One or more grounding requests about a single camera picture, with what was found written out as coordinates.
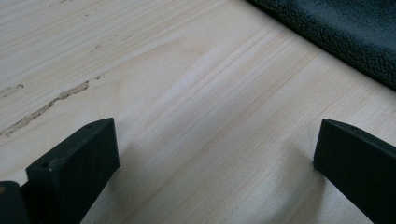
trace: wooden board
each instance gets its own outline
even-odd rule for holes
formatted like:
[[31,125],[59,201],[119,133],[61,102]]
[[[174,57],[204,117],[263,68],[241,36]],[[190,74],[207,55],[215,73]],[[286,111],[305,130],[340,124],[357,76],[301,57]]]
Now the wooden board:
[[396,94],[245,1],[0,3],[0,179],[113,117],[83,223],[370,223],[312,166],[322,119],[396,145]]

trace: black plastic block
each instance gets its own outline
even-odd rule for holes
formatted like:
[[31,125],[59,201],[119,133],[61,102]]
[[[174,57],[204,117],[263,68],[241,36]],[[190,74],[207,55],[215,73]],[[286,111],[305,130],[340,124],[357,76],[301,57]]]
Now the black plastic block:
[[314,166],[374,223],[396,223],[396,148],[324,119]]
[[0,223],[30,223],[21,195],[20,186],[16,182],[0,182]]
[[40,221],[79,223],[118,167],[114,119],[80,128],[26,169],[27,189],[43,195]]

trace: wood grain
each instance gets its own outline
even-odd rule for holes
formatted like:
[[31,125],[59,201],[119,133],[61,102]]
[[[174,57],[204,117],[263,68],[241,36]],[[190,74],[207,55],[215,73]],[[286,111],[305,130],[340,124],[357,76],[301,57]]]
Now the wood grain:
[[6,0],[0,30],[2,180],[116,120],[83,223],[370,223],[312,158],[324,118],[396,145],[395,92],[247,2]]

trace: light wood surface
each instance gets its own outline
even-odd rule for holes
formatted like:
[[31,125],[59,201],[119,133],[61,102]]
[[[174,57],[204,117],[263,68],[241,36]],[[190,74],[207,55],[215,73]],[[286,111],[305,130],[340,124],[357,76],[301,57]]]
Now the light wood surface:
[[312,158],[324,118],[396,145],[396,93],[247,2],[2,0],[0,32],[1,180],[115,118],[83,223],[370,223]]

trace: dark gray fabric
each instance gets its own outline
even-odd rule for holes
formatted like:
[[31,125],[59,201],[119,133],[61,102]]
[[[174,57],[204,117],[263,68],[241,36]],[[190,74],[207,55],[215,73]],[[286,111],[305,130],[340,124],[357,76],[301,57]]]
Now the dark gray fabric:
[[396,91],[396,0],[248,0]]

